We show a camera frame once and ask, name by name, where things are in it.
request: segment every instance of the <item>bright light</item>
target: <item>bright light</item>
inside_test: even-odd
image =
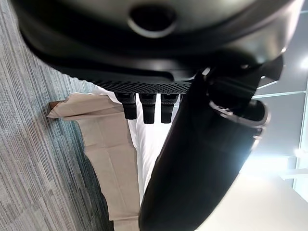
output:
[[[300,67],[303,69],[308,69],[308,57],[304,58],[300,64]]]
[[[298,158],[308,157],[308,152],[302,149],[295,149],[294,154]]]
[[[241,169],[247,174],[275,174],[288,169],[287,157],[249,158]]]

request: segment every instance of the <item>white sheet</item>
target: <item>white sheet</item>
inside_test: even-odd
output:
[[[98,95],[107,94],[113,102],[120,103],[113,92],[103,88],[97,87],[92,93]],[[154,124],[143,123],[142,104],[138,94],[136,94],[136,102],[137,119],[128,120],[128,126],[137,151],[138,184],[141,203],[144,191],[150,181],[155,161],[164,145],[171,124],[161,123],[161,101],[159,94],[156,98]]]

